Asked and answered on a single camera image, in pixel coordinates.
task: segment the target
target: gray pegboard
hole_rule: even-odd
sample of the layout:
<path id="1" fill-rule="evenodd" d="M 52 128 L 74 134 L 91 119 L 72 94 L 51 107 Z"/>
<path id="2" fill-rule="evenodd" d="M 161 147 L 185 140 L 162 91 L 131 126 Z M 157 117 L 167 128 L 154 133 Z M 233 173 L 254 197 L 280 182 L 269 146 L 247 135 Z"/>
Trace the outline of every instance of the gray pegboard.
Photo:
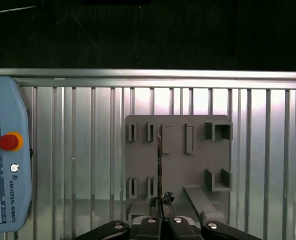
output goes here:
<path id="1" fill-rule="evenodd" d="M 125 126 L 128 214 L 147 213 L 150 197 L 157 195 L 159 134 L 162 190 L 174 193 L 175 214 L 178 209 L 181 215 L 203 222 L 205 214 L 216 215 L 216 210 L 228 218 L 233 125 L 226 115 L 130 115 Z M 193 211 L 183 207 L 189 205 Z M 216 216 L 224 222 L 220 214 Z"/>

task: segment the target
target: metal rod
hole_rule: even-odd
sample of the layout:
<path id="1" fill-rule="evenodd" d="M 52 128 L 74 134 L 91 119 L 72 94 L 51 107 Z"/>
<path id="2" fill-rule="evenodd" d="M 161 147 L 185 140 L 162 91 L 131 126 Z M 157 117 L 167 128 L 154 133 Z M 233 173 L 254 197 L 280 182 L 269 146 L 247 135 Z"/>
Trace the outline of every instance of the metal rod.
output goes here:
<path id="1" fill-rule="evenodd" d="M 8 12 L 21 11 L 21 10 L 26 10 L 26 9 L 33 9 L 35 7 L 36 7 L 36 5 L 34 5 L 34 6 L 18 7 L 18 8 L 11 8 L 11 9 L 6 9 L 6 10 L 0 10 L 0 14 L 4 14 L 4 13 L 8 13 Z"/>

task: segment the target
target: gray plastic panel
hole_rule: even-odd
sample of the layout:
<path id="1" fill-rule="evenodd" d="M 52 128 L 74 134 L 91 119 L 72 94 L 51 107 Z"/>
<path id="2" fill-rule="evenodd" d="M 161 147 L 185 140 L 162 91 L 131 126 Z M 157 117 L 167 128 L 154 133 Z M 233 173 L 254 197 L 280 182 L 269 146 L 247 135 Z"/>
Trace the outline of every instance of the gray plastic panel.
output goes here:
<path id="1" fill-rule="evenodd" d="M 208 204 L 220 206 L 226 215 L 229 211 L 229 191 L 231 190 L 230 137 L 208 139 L 208 129 L 219 135 L 230 132 L 232 123 L 226 115 L 130 115 L 125 119 L 126 132 L 137 126 L 137 141 L 125 144 L 125 177 L 128 180 L 128 215 L 146 213 L 152 196 L 151 179 L 157 177 L 157 142 L 152 141 L 157 134 L 162 136 L 162 190 L 174 193 L 176 205 L 192 204 L 200 219 L 203 207 L 200 202 L 190 201 L 184 194 L 184 187 L 194 187 L 205 196 Z M 196 219 L 196 216 L 185 216 Z"/>
<path id="2" fill-rule="evenodd" d="M 23 143 L 16 151 L 0 149 L 6 219 L 6 223 L 0 223 L 0 232 L 14 232 L 25 224 L 32 199 L 27 109 L 17 82 L 11 77 L 0 76 L 0 136 L 9 132 L 20 134 Z M 11 172 L 11 164 L 18 164 L 19 171 Z"/>

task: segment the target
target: rectangular slot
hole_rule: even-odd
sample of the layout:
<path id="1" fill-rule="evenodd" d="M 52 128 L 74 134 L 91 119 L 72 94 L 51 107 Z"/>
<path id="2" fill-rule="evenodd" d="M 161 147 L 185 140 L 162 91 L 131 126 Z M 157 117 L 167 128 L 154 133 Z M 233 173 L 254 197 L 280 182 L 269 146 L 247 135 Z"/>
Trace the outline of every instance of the rectangular slot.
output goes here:
<path id="1" fill-rule="evenodd" d="M 172 126 L 162 125 L 162 154 L 170 154 L 172 150 Z"/>
<path id="2" fill-rule="evenodd" d="M 137 180 L 132 177 L 128 180 L 128 197 L 129 199 L 137 198 Z"/>
<path id="3" fill-rule="evenodd" d="M 224 169 L 220 171 L 220 181 L 215 181 L 215 174 L 208 169 L 204 171 L 205 183 L 212 192 L 230 192 L 232 190 L 232 174 Z"/>
<path id="4" fill-rule="evenodd" d="M 137 124 L 128 125 L 128 142 L 137 141 Z"/>
<path id="5" fill-rule="evenodd" d="M 193 154 L 195 152 L 196 134 L 195 127 L 186 124 L 186 153 Z"/>
<path id="6" fill-rule="evenodd" d="M 155 177 L 147 178 L 147 196 L 148 199 L 157 197 L 157 179 Z"/>
<path id="7" fill-rule="evenodd" d="M 233 140 L 233 124 L 231 122 L 208 121 L 205 123 L 205 127 L 208 140 Z"/>
<path id="8" fill-rule="evenodd" d="M 147 123 L 147 140 L 148 142 L 153 142 L 156 140 L 156 128 L 152 123 Z"/>

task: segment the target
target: aluminum profile wall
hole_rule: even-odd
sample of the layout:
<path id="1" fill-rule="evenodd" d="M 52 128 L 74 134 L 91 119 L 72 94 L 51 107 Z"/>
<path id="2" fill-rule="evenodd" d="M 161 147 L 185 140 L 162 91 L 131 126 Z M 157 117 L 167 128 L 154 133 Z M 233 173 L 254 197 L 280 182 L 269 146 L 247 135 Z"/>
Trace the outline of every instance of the aluminum profile wall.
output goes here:
<path id="1" fill-rule="evenodd" d="M 0 233 L 0 240 L 71 239 L 122 218 L 125 117 L 207 114 L 228 115 L 234 124 L 230 224 L 267 240 L 296 240 L 296 73 L 0 75 L 22 86 L 34 149 L 31 214 L 19 232 Z"/>

